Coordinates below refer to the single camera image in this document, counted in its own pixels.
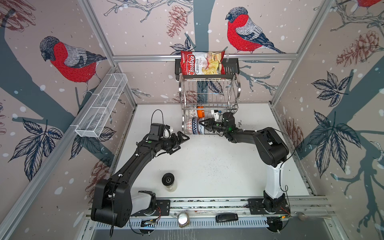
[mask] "white mesh basket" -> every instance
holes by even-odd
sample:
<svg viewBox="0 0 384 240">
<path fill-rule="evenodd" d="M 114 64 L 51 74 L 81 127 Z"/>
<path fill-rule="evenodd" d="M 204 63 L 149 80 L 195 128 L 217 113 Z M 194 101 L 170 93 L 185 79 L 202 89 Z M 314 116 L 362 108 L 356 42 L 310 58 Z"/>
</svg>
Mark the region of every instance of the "white mesh basket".
<svg viewBox="0 0 384 240">
<path fill-rule="evenodd" d="M 125 74 L 111 74 L 75 130 L 80 137 L 100 136 L 127 81 Z"/>
</svg>

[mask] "robotic arm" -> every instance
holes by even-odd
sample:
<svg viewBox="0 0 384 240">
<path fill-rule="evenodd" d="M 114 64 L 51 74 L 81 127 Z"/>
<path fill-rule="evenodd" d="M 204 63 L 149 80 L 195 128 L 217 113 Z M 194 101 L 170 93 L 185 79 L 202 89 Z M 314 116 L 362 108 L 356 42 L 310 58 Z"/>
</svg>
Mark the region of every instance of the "robotic arm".
<svg viewBox="0 0 384 240">
<path fill-rule="evenodd" d="M 199 124 L 210 132 L 222 132 L 223 136 L 230 142 L 255 144 L 260 158 L 267 165 L 264 209 L 269 213 L 273 213 L 281 205 L 285 205 L 285 194 L 280 187 L 280 174 L 284 162 L 287 160 L 289 150 L 273 128 L 267 127 L 258 131 L 238 129 L 233 113 L 223 113 L 221 122 L 216 122 L 213 118 L 210 118 L 200 121 Z"/>
<path fill-rule="evenodd" d="M 189 140 L 189 137 L 180 131 L 177 135 L 171 132 L 168 125 L 152 123 L 151 131 L 137 143 L 135 153 L 124 166 L 108 180 L 101 179 L 96 184 L 91 211 L 93 221 L 123 227 L 131 214 L 143 209 L 147 213 L 155 211 L 155 193 L 139 191 L 136 196 L 132 197 L 131 187 L 157 152 L 165 150 L 163 153 L 171 155 L 181 148 L 181 143 Z"/>
</svg>

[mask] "bird head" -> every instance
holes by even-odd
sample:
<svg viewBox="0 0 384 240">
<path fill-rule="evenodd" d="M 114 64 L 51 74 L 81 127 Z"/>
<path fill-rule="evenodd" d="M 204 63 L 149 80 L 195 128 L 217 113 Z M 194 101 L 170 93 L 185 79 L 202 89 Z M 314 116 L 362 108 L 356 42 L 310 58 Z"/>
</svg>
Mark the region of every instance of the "bird head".
<svg viewBox="0 0 384 240">
<path fill-rule="evenodd" d="M 55 52 L 53 48 L 55 47 L 56 44 L 58 44 L 60 41 L 53 37 L 53 36 L 48 36 L 42 40 L 40 43 L 40 51 L 41 51 L 41 56 L 43 57 L 44 61 L 46 60 L 51 60 L 55 61 Z"/>
<path fill-rule="evenodd" d="M 233 23 L 235 21 L 235 19 L 240 16 L 240 15 L 247 15 L 248 14 L 248 11 L 243 8 L 243 7 L 235 7 L 235 8 L 232 8 L 228 14 L 227 14 L 227 17 L 225 18 L 225 20 L 228 20 L 230 23 Z"/>
</svg>

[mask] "spoon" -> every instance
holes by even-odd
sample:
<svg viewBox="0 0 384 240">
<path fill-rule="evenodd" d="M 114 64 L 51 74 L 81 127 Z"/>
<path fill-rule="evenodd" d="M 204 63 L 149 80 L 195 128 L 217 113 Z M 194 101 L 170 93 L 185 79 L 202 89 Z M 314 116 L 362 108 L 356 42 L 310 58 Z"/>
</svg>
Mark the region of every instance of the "spoon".
<svg viewBox="0 0 384 240">
<path fill-rule="evenodd" d="M 329 215 L 323 215 L 323 216 L 307 216 L 305 215 L 304 213 L 302 212 L 298 212 L 298 217 L 301 221 L 306 221 L 308 220 L 309 218 L 312 218 L 312 217 L 318 217 L 318 218 L 324 218 L 324 219 L 332 219 L 331 216 Z"/>
</svg>

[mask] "black remote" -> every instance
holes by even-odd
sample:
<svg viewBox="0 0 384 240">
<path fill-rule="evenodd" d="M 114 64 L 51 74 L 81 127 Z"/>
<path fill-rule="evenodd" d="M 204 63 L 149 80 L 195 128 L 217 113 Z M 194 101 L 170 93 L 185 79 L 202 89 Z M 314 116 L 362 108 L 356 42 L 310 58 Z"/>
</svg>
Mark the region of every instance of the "black remote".
<svg viewBox="0 0 384 240">
<path fill-rule="evenodd" d="M 220 214 L 216 216 L 216 222 L 229 222 L 239 220 L 237 214 Z"/>
</svg>

